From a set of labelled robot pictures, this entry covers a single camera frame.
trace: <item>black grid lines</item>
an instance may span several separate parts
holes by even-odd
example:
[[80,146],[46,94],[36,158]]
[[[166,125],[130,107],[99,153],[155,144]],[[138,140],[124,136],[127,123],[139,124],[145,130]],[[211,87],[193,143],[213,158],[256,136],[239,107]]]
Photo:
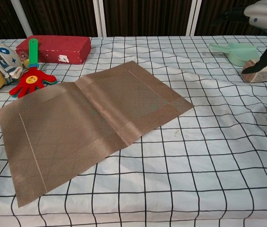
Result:
[[[22,40],[0,40],[15,49]],[[267,226],[267,82],[208,44],[266,36],[92,38],[82,65],[42,64],[59,82],[135,61],[194,109],[142,136],[68,183],[18,208],[0,130],[0,225]],[[0,108],[16,83],[0,89]]]

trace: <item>white tablecloth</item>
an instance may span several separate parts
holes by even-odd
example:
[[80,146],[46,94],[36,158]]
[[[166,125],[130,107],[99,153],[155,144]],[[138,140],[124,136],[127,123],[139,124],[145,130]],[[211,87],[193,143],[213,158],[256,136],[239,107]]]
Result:
[[[267,227],[267,83],[243,82],[239,67],[207,48],[240,42],[263,52],[267,37],[91,41],[83,65],[42,70],[65,82],[135,61],[195,107],[21,208],[0,130],[0,226]],[[0,89],[0,108],[15,100],[14,86]]]

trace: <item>table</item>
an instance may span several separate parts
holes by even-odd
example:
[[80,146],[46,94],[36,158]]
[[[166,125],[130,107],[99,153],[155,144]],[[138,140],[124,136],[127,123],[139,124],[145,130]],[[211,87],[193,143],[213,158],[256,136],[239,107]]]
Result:
[[[0,43],[15,49],[21,41]],[[243,82],[240,67],[207,48],[240,42],[263,52],[267,37],[91,42],[83,65],[42,70],[66,82],[135,61],[195,107],[21,208],[0,130],[0,226],[267,227],[267,82]],[[0,108],[15,100],[14,86],[0,89]]]

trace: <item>mint green plastic scoop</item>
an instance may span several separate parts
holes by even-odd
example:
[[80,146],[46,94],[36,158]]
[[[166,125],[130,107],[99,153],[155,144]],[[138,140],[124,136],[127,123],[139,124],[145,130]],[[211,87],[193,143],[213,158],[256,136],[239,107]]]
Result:
[[228,60],[236,66],[244,66],[251,59],[259,59],[257,48],[249,44],[228,43],[228,46],[209,44],[211,51],[223,52]]

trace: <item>green handle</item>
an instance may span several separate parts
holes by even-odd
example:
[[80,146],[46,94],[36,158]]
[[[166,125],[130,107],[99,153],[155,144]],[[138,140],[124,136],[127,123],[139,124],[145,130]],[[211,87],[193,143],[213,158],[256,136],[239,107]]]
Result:
[[218,51],[218,52],[223,52],[223,53],[230,53],[231,49],[229,46],[221,46],[217,44],[209,44],[208,48],[211,51]]
[[29,64],[38,64],[38,40],[29,40]]

